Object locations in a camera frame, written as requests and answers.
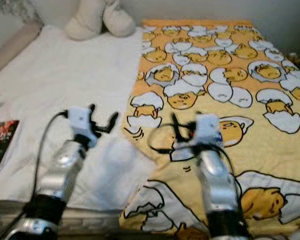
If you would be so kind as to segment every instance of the book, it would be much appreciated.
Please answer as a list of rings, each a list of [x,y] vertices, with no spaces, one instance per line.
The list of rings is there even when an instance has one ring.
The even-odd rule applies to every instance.
[[[8,150],[8,147],[17,130],[18,124],[18,120],[0,122],[0,163],[2,162]]]

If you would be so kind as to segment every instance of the white cloth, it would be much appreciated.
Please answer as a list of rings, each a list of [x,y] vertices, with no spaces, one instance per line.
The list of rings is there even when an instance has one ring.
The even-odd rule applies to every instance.
[[[20,120],[20,128],[0,165],[0,200],[27,202],[33,187],[38,144],[51,117],[70,106],[96,103],[93,119],[101,126],[119,111],[123,119],[141,57],[142,30],[127,38],[109,33],[83,42],[67,39],[52,26],[0,72],[0,122]],[[103,134],[84,162],[73,195],[73,208],[122,209],[155,164],[122,135],[121,120]],[[53,154],[72,136],[69,122],[52,126],[39,176]]]

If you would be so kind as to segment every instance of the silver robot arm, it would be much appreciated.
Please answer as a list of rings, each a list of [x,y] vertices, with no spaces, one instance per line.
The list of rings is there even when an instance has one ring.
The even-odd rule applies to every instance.
[[[172,115],[178,142],[187,142],[198,159],[197,176],[201,182],[202,200],[212,240],[248,240],[248,226],[238,199],[235,177],[224,163],[220,151],[223,140],[219,118],[214,114],[198,114],[187,127],[192,139],[184,139],[175,115]]]
[[[99,127],[91,120],[95,107],[72,107],[67,118],[74,139],[67,140],[54,155],[52,164],[42,177],[38,191],[28,203],[21,218],[4,240],[56,240],[58,225],[73,193],[87,151],[96,146],[101,133],[110,133],[118,113],[112,115],[107,127]]]

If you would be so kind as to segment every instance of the white stuffed animal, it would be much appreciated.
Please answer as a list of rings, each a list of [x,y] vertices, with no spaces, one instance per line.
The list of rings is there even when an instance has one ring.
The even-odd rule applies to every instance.
[[[102,21],[116,37],[126,37],[136,29],[133,18],[121,9],[120,0],[81,0],[65,32],[71,39],[87,40],[101,33]]]

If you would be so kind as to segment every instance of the fabric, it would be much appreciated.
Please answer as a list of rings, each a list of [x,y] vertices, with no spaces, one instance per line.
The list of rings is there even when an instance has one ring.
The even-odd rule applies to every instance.
[[[152,101],[142,97],[149,93]],[[145,20],[139,74],[122,124],[157,169],[120,225],[205,239],[197,160],[176,150],[172,112],[181,124],[196,112],[219,116],[251,234],[285,235],[299,227],[300,70],[249,21]]]
[[[0,72],[0,122],[20,120],[0,165],[0,200],[29,200],[39,141],[51,117],[70,106],[95,103],[93,120],[100,126],[106,126],[116,111],[120,118],[111,134],[103,134],[87,153],[68,207],[99,211],[125,207],[155,167],[120,131],[137,74],[141,37],[138,28],[123,39],[105,33],[76,42],[48,25]],[[39,178],[71,138],[69,122],[58,118],[44,144]]]

